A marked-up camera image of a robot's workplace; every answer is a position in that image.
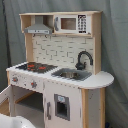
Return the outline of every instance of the toy sink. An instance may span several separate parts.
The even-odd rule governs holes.
[[[76,81],[83,81],[91,75],[92,75],[91,72],[69,69],[69,68],[62,68],[52,73],[52,76],[69,79],[69,80],[76,80]]]

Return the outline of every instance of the backsplash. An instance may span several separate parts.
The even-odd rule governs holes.
[[[56,36],[56,35],[33,35],[34,61],[57,66],[75,68],[78,62],[78,54],[87,51],[93,56],[93,39],[84,37]],[[81,62],[86,62],[86,70],[91,71],[89,58],[82,55]]]

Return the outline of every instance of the microwave door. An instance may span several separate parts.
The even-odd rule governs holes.
[[[56,15],[55,33],[78,33],[78,15]]]

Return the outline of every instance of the oven handle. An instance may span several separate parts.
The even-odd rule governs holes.
[[[56,30],[56,31],[59,31],[59,29],[58,29],[58,27],[57,27],[57,22],[58,22],[58,17],[56,17],[56,18],[54,19],[54,27],[55,27],[55,30]]]
[[[49,114],[49,111],[50,111],[50,102],[47,103],[47,117],[48,117],[48,120],[51,120],[51,115]]]

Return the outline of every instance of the cabinet door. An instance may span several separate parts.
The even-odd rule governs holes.
[[[14,101],[12,86],[8,86],[0,93],[0,105],[7,100],[9,101],[10,116],[14,116]]]
[[[45,82],[45,128],[82,128],[81,90]]]

